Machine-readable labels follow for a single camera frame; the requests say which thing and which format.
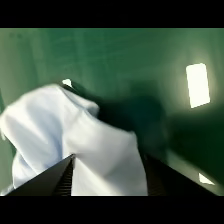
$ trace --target green surface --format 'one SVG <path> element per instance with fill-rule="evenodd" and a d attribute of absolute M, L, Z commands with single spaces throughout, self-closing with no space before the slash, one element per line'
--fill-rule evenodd
<path fill-rule="evenodd" d="M 105 100 L 155 96 L 172 150 L 222 185 L 223 37 L 218 28 L 0 29 L 2 98 L 66 78 Z M 191 109 L 185 69 L 195 63 L 206 64 L 211 103 Z"/>

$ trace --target white cloth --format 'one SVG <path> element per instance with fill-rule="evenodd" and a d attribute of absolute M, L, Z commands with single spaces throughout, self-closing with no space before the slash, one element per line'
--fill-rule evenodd
<path fill-rule="evenodd" d="M 134 133 L 97 117 L 96 103 L 58 85 L 29 92 L 8 106 L 0 128 L 17 149 L 14 188 L 72 153 L 72 195 L 147 195 Z"/>

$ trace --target white light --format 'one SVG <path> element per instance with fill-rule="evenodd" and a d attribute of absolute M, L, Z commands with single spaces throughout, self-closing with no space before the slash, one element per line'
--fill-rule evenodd
<path fill-rule="evenodd" d="M 191 108 L 210 102 L 205 64 L 189 65 L 186 68 Z"/>
<path fill-rule="evenodd" d="M 213 182 L 211 182 L 208 178 L 206 178 L 205 176 L 203 176 L 202 174 L 199 173 L 199 180 L 201 183 L 203 184 L 211 184 L 211 185 L 215 185 Z"/>
<path fill-rule="evenodd" d="M 65 79 L 65 80 L 62 81 L 62 83 L 65 84 L 65 85 L 67 85 L 67 86 L 72 87 L 72 82 L 71 82 L 70 79 Z"/>

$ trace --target bright rectangular light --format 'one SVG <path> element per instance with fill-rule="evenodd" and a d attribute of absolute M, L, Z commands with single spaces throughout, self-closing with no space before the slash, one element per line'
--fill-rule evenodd
<path fill-rule="evenodd" d="M 209 103 L 210 96 L 205 64 L 189 65 L 186 71 L 191 108 Z"/>

